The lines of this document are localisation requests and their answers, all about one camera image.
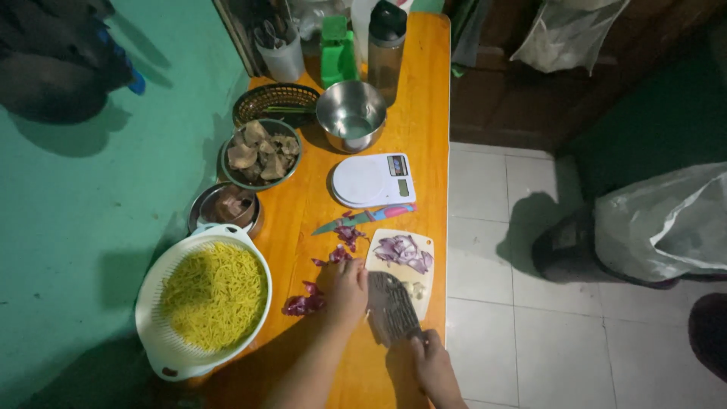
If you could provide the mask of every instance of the white cutting board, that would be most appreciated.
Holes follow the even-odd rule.
[[[415,282],[421,282],[426,288],[426,293],[421,300],[412,298],[411,303],[412,305],[414,305],[414,310],[417,312],[417,318],[419,318],[419,321],[422,321],[427,315],[429,297],[432,295],[434,265],[432,265],[429,268],[429,271],[427,271],[426,273],[420,274],[417,270],[414,270],[412,267],[406,265],[400,266],[397,263],[391,263],[390,266],[387,266],[386,261],[378,259],[374,254],[374,249],[376,247],[379,247],[379,240],[385,239],[387,237],[398,236],[399,234],[402,234],[404,236],[411,236],[411,238],[414,239],[414,242],[417,243],[419,250],[429,252],[429,254],[431,254],[436,261],[437,255],[436,253],[434,253],[434,240],[430,239],[429,237],[422,236],[421,234],[409,233],[408,231],[402,230],[378,229],[374,233],[374,236],[371,238],[371,247],[369,247],[369,252],[366,254],[366,269],[369,271],[386,271],[387,273],[393,275],[402,282],[408,281],[412,284],[414,284]]]

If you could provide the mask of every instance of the floor tile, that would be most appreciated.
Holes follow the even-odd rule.
[[[697,300],[711,293],[727,293],[727,282],[696,282],[682,281],[682,285],[686,289],[686,297],[689,306],[694,305]]]
[[[724,408],[727,385],[695,358],[686,327],[606,319],[619,409]]]
[[[476,143],[450,142],[449,148],[456,151],[481,152],[483,154],[499,154],[510,156],[523,156],[526,158],[553,159],[553,155],[546,151],[534,149],[507,148],[504,146],[479,145]]]
[[[603,315],[629,321],[686,325],[691,305],[683,283],[671,290],[632,284],[600,283]]]
[[[451,215],[507,221],[507,178],[503,155],[449,152]]]
[[[469,409],[517,409],[516,406],[495,405],[494,403],[478,402],[476,400],[465,399],[465,403]]]
[[[602,319],[515,307],[520,406],[615,409]]]
[[[496,221],[449,218],[447,296],[493,303],[513,303],[508,225]]]
[[[510,263],[513,265],[513,300],[516,306],[601,316],[596,283],[556,284],[541,278],[533,267],[531,246],[538,229],[510,224]]]
[[[550,227],[583,203],[569,161],[506,156],[510,221]]]
[[[511,306],[449,298],[447,350],[462,397],[518,405]]]

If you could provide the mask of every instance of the digital kitchen scale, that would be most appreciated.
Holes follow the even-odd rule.
[[[414,203],[409,158],[377,154],[345,159],[333,171],[333,195],[354,209]]]

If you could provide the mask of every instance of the yellow noodle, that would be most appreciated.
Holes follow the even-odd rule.
[[[187,255],[164,280],[161,313],[186,343],[217,351],[252,333],[267,295],[255,254],[216,242]]]

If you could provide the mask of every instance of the wooden table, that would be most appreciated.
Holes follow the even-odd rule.
[[[311,73],[319,72],[307,64]],[[253,78],[250,87],[269,84]],[[322,89],[308,73],[300,84]],[[320,319],[281,313],[291,295],[305,294],[301,281],[318,280],[323,291],[328,277],[311,258],[326,259],[339,244],[336,234],[310,234],[347,209],[333,200],[327,186],[332,169],[349,157],[334,151],[316,124],[300,130],[303,156],[295,174],[260,194],[265,224],[255,239],[270,265],[273,300],[270,313],[249,348],[217,368],[201,385],[211,408],[257,408],[270,388],[292,365],[316,334]],[[446,300],[447,170],[449,159],[449,20],[443,15],[412,13],[396,103],[388,109],[381,139],[363,155],[404,152],[409,155],[419,211],[358,228],[373,236],[376,229],[424,234],[435,243],[435,276],[422,327],[435,328],[444,339]],[[368,243],[358,240],[355,257],[366,257]],[[328,401],[329,408],[428,407],[412,373],[409,347],[387,350],[374,342],[361,321],[345,350]]]

